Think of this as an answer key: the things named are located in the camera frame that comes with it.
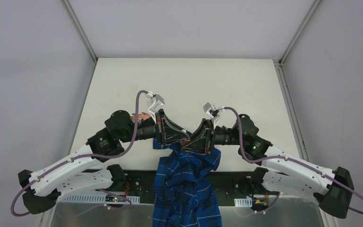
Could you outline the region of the mannequin hand with painted nails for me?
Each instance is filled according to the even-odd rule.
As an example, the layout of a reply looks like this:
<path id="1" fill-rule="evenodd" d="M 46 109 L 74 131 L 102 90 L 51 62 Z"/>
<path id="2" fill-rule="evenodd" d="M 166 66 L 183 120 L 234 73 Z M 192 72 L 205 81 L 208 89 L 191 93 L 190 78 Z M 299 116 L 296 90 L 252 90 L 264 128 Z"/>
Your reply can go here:
<path id="1" fill-rule="evenodd" d="M 132 113 L 130 115 L 132 122 L 143 122 L 151 118 L 149 113 L 141 112 L 141 113 Z"/>

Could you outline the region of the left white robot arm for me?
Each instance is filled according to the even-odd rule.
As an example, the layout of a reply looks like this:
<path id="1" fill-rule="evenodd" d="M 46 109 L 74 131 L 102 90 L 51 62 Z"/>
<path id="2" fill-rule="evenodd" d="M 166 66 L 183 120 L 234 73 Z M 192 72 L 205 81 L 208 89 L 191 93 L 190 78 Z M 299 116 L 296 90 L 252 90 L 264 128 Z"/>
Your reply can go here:
<path id="1" fill-rule="evenodd" d="M 74 153 L 39 171 L 18 173 L 20 196 L 29 214 L 40 214 L 66 197 L 84 191 L 120 191 L 126 178 L 119 164 L 98 168 L 125 152 L 122 143 L 156 139 L 160 145 L 187 140 L 190 132 L 172 122 L 160 109 L 149 120 L 134 121 L 127 111 L 118 110 L 105 127 Z"/>

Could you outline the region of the blue plaid shirt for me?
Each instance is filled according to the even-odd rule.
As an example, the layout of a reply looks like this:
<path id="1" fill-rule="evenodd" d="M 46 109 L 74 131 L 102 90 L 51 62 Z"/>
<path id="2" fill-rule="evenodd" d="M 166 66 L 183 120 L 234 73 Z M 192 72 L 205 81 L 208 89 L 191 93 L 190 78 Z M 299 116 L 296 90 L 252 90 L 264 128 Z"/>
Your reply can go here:
<path id="1" fill-rule="evenodd" d="M 217 170 L 221 151 L 197 154 L 181 150 L 180 143 L 159 145 L 153 149 L 170 149 L 159 159 L 154 183 L 154 227 L 220 227 L 222 217 L 216 193 L 206 176 Z"/>

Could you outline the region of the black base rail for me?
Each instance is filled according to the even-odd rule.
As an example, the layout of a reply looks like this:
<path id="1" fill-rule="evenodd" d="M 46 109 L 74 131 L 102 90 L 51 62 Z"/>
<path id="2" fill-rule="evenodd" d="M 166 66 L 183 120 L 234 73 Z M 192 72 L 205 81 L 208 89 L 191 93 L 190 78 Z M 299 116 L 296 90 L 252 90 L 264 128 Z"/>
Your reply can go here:
<path id="1" fill-rule="evenodd" d="M 257 180 L 254 172 L 206 172 L 167 173 L 156 171 L 116 170 L 107 192 L 120 192 L 123 196 L 137 196 L 142 204 L 154 204 L 157 208 L 179 205 L 233 206 L 235 199 L 250 197 L 253 200 L 262 195 L 277 195 L 266 190 Z"/>

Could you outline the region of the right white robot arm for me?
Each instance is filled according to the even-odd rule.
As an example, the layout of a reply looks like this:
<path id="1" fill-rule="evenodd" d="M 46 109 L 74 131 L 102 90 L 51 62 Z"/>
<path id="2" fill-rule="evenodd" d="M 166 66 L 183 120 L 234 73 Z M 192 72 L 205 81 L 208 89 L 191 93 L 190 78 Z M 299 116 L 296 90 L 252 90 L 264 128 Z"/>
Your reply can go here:
<path id="1" fill-rule="evenodd" d="M 240 114 L 231 128 L 215 126 L 214 121 L 215 117 L 203 119 L 198 129 L 181 140 L 182 150 L 208 154 L 215 145 L 238 145 L 238 154 L 258 165 L 249 181 L 252 192 L 293 194 L 336 218 L 347 217 L 354 191 L 347 169 L 318 166 L 286 153 L 261 138 L 258 127 L 246 114 Z"/>

